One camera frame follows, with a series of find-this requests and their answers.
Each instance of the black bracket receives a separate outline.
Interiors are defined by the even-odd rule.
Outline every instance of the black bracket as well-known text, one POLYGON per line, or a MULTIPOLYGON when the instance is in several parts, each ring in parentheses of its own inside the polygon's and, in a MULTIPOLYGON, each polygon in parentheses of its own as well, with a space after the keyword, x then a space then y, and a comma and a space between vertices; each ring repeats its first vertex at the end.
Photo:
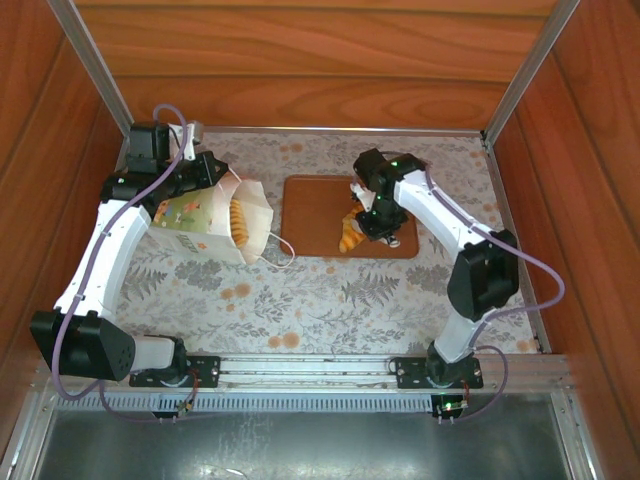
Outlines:
MULTIPOLYGON (((220 357, 210 355, 187 355, 187 368, 189 372, 193 372, 198 379, 198 388, 216 388, 220 379, 220 357)), ((193 376, 187 374, 188 378, 184 383, 180 383, 182 378, 172 379, 171 381, 163 380, 154 371, 144 371, 133 374, 129 377, 130 387, 147 387, 147 388, 167 388, 180 383, 180 387, 193 387, 193 376)))
POLYGON ((465 363, 465 371, 461 371, 456 379, 447 384, 438 384, 432 379, 433 368, 426 357, 395 357, 389 362, 389 368, 396 376, 400 390, 424 388, 482 388, 482 370, 477 358, 469 358, 465 363))

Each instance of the vent grille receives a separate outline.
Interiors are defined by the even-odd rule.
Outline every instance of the vent grille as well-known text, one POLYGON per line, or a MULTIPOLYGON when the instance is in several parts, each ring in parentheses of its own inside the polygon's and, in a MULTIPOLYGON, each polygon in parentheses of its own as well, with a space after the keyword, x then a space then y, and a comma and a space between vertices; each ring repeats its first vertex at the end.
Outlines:
MULTIPOLYGON (((184 394, 107 393, 109 404, 120 411, 172 412, 184 394)), ((63 411, 100 411, 97 393, 78 402, 58 399, 63 411)), ((418 413, 431 412, 431 397, 425 394, 216 394, 201 393, 193 411, 199 412, 335 412, 335 413, 418 413)))

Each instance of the wooden wall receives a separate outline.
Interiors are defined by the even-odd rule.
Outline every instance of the wooden wall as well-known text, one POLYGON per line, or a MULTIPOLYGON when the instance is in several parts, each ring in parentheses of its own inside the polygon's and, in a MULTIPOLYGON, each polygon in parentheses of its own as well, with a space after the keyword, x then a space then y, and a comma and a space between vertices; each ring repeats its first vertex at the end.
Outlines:
POLYGON ((122 135, 45 0, 0 15, 0 452, 40 354, 28 330, 82 256, 122 135))
MULTIPOLYGON (((610 478, 640 472, 640 8, 582 0, 495 145, 524 249, 568 294, 543 312, 610 478)), ((530 270, 539 299, 553 281, 530 270)))
POLYGON ((134 117, 486 127, 556 0, 78 0, 134 117))

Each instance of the brown tray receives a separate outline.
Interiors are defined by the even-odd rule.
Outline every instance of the brown tray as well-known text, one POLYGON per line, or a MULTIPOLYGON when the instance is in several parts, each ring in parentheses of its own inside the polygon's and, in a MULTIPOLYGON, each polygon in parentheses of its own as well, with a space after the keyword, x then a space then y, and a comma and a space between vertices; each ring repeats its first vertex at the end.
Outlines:
MULTIPOLYGON (((418 254, 416 221, 409 215, 396 233, 400 246, 365 240, 347 253, 340 253, 342 219, 355 206, 351 199, 351 177, 292 175, 284 182, 280 235, 293 245, 296 255, 307 257, 413 258, 418 254)), ((289 248, 280 244, 282 251, 289 248)))

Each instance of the bread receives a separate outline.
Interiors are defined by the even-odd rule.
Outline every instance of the bread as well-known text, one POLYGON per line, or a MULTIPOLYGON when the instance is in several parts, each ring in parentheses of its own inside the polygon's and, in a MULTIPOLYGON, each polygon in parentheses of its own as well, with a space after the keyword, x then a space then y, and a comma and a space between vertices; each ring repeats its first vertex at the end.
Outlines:
POLYGON ((244 219, 242 205, 236 199, 231 200, 229 216, 231 219, 231 238, 236 243, 236 247, 242 248, 249 241, 249 231, 247 230, 247 222, 244 219))
POLYGON ((360 213, 362 210, 364 210, 362 205, 358 204, 347 214, 346 217, 342 219, 342 238, 338 245, 340 253, 350 252, 360 245, 365 238, 367 238, 366 235, 355 230, 352 223, 356 218, 356 214, 360 213))

